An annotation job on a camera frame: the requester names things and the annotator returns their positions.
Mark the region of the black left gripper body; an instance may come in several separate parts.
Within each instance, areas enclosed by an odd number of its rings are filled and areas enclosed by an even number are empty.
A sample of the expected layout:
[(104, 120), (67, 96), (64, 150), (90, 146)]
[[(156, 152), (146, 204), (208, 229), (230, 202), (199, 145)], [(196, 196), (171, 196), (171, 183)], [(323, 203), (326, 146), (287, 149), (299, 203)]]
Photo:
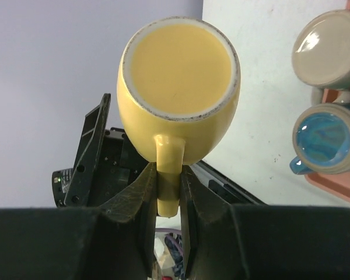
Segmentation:
[(87, 205), (98, 207), (134, 182), (148, 164), (122, 128), (105, 130)]

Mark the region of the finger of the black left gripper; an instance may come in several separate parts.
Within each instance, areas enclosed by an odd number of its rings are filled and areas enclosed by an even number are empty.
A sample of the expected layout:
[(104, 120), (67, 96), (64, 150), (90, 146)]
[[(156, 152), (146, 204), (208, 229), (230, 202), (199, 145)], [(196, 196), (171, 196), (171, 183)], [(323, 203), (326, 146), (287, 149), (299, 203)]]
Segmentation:
[(85, 115), (76, 153), (72, 177), (65, 195), (68, 207), (86, 206), (96, 167), (99, 163), (111, 94), (105, 93), (101, 102)]

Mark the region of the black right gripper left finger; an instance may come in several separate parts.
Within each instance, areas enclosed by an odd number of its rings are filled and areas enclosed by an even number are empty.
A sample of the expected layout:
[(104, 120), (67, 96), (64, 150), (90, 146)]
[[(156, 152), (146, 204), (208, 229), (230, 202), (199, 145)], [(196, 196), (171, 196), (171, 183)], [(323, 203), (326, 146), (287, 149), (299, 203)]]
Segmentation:
[(98, 208), (0, 209), (0, 279), (146, 279), (156, 166)]

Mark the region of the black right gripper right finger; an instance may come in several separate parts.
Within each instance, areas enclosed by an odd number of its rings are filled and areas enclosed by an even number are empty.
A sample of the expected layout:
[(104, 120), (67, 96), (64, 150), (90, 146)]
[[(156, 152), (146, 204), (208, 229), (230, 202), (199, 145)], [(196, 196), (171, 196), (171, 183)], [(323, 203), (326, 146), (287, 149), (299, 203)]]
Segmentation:
[(350, 208), (229, 204), (188, 166), (180, 193), (187, 279), (350, 279)]

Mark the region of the yellow ceramic mug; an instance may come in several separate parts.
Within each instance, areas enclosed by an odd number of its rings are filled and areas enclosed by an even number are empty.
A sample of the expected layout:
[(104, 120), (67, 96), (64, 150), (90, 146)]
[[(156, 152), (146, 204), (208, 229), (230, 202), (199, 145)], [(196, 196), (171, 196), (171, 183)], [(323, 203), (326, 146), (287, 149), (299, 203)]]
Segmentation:
[(241, 70), (230, 40), (184, 16), (147, 24), (127, 43), (118, 67), (117, 103), (138, 153), (156, 163), (157, 212), (178, 212), (183, 166), (203, 159), (228, 130)]

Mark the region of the blue glazed mug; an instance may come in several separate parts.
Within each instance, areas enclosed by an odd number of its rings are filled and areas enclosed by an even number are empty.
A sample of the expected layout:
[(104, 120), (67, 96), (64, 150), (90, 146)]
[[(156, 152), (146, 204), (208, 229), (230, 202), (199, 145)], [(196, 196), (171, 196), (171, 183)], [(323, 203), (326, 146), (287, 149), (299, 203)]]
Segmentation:
[(295, 122), (292, 143), (295, 174), (350, 172), (350, 103), (322, 103)]

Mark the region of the cream dragon pattern mug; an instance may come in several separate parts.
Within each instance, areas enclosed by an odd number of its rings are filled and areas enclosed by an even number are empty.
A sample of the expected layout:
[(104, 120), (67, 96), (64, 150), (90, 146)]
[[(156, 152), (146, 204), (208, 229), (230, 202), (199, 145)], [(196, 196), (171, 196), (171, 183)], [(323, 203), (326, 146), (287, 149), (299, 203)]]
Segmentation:
[(319, 15), (299, 33), (292, 68), (303, 83), (340, 92), (336, 103), (350, 103), (350, 10)]

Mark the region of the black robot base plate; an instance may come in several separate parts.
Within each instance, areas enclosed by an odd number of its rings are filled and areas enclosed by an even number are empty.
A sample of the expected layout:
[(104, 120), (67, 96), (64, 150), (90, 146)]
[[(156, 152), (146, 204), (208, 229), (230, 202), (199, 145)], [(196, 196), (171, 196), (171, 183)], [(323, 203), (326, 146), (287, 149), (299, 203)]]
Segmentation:
[(230, 204), (265, 205), (265, 203), (204, 161), (191, 166), (200, 182)]

